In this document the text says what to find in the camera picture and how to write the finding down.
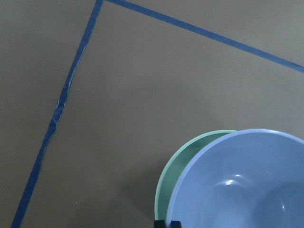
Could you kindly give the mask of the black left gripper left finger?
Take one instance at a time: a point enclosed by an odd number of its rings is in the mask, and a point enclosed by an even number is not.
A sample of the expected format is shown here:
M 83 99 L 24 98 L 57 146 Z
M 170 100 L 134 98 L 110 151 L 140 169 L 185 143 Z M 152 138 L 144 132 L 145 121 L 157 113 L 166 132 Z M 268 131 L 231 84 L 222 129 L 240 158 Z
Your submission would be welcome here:
M 165 228 L 165 221 L 164 220 L 155 220 L 153 223 L 154 228 Z

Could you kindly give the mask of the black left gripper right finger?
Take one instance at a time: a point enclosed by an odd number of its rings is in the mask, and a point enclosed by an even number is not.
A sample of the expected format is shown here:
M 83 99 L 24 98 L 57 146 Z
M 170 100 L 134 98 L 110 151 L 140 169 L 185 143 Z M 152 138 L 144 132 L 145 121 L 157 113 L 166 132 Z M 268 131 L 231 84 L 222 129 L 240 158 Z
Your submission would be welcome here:
M 181 222 L 172 220 L 170 223 L 170 228 L 182 228 Z

